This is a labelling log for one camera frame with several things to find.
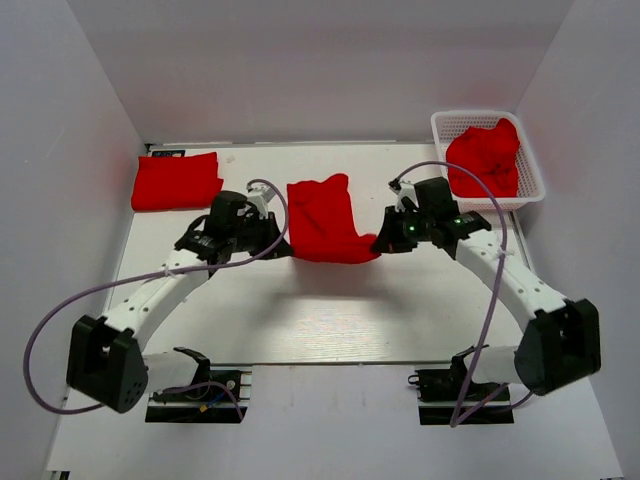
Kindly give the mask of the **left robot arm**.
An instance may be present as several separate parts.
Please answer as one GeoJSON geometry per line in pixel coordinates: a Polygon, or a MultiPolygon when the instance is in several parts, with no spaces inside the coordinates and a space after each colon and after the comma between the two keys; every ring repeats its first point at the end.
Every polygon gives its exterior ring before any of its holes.
{"type": "Polygon", "coordinates": [[[208,214],[194,220],[161,268],[99,318],[83,316],[72,329],[66,380],[98,403],[126,413],[148,393],[199,399],[211,387],[210,360],[174,347],[145,351],[161,324],[236,253],[249,260],[288,257],[293,250],[268,204],[281,193],[257,182],[247,193],[221,191],[208,214]]]}

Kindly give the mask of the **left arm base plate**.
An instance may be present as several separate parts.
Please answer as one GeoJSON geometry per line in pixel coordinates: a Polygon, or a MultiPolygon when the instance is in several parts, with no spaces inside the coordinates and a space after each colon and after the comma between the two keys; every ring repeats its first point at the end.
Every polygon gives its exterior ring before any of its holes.
{"type": "Polygon", "coordinates": [[[195,384],[204,386],[180,393],[149,397],[145,422],[154,424],[240,424],[247,413],[252,385],[250,367],[212,368],[195,384]]]}

